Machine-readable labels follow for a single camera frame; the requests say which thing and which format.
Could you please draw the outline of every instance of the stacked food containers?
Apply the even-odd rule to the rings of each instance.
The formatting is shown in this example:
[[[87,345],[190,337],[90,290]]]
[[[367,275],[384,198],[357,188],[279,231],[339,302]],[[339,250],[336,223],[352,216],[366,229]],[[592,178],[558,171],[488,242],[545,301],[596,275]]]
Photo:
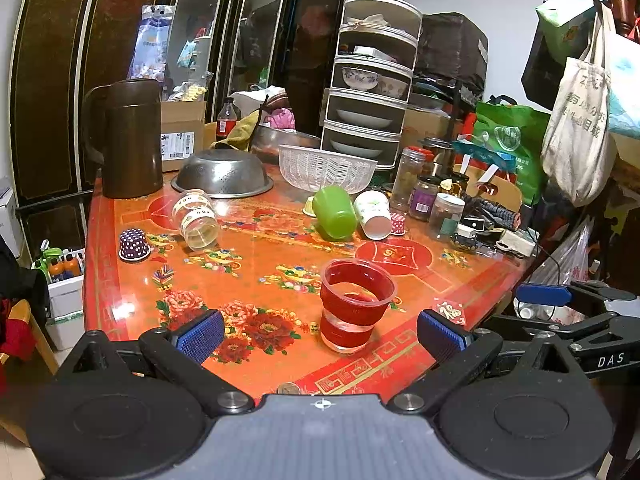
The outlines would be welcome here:
[[[402,0],[344,1],[323,150],[395,166],[421,27],[422,13]]]

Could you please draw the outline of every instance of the stainless steel colander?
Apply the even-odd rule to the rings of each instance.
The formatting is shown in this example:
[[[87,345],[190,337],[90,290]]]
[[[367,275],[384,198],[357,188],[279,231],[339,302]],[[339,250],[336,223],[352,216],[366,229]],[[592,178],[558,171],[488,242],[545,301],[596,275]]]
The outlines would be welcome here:
[[[273,180],[253,153],[219,148],[191,155],[171,186],[202,189],[212,198],[245,198],[270,190]]]

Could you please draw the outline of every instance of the blue gripper pad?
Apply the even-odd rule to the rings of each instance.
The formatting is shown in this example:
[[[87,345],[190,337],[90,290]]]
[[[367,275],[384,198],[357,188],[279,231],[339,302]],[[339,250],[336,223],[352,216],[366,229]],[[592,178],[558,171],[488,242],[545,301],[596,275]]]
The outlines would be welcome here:
[[[420,344],[439,363],[462,352],[473,342],[472,335],[460,325],[429,309],[418,315],[416,332]]]
[[[572,300],[569,290],[562,285],[522,283],[516,289],[516,298],[521,303],[565,306]]]
[[[177,334],[175,347],[198,364],[202,364],[225,338],[225,320],[219,311],[208,311],[197,319],[195,324],[184,327]]]

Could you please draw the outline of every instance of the soda bottle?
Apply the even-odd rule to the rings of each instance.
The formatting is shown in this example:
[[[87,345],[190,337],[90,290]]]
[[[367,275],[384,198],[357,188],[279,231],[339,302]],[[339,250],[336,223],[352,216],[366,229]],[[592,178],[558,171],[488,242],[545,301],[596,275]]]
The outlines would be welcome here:
[[[234,129],[238,122],[238,117],[233,106],[234,99],[232,97],[225,97],[225,102],[222,105],[222,110],[218,114],[218,124],[216,129],[216,139],[223,140]]]

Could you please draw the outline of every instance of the white tote bag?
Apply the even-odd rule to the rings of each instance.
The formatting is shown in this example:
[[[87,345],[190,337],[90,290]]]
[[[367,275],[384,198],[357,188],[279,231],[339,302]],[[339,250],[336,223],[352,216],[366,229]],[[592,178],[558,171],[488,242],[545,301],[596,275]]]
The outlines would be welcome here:
[[[607,132],[610,90],[607,33],[613,14],[602,6],[589,46],[580,59],[567,58],[558,97],[542,143],[542,167],[580,207],[602,191],[616,160]]]

